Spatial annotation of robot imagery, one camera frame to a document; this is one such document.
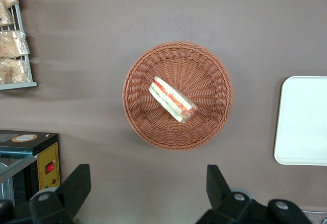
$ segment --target black clamp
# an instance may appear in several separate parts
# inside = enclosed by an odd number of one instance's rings
[[[9,200],[0,200],[0,223],[73,224],[90,191],[90,167],[81,164],[54,192],[40,192],[17,207]]]
[[[197,224],[311,224],[294,203],[273,199],[259,204],[242,192],[232,192],[217,165],[208,165],[206,190],[212,206]]]

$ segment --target brown wicker basket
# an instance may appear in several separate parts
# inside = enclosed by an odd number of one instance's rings
[[[158,76],[197,106],[186,123],[176,121],[149,92]],[[162,43],[145,52],[130,69],[123,104],[133,129],[150,144],[168,150],[188,150],[211,140],[230,115],[233,91],[220,59],[191,42]]]

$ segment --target red button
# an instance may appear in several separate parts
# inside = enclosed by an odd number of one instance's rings
[[[45,167],[45,173],[48,174],[48,173],[50,173],[52,170],[54,170],[54,165],[53,165],[53,163],[49,163],[49,164]]]

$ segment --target round label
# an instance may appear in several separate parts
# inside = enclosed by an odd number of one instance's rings
[[[11,139],[13,142],[25,142],[25,141],[32,141],[37,138],[37,135],[22,135],[16,136]]]

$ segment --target white tray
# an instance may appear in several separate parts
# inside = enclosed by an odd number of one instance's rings
[[[327,77],[284,82],[274,156],[280,164],[327,165]]]

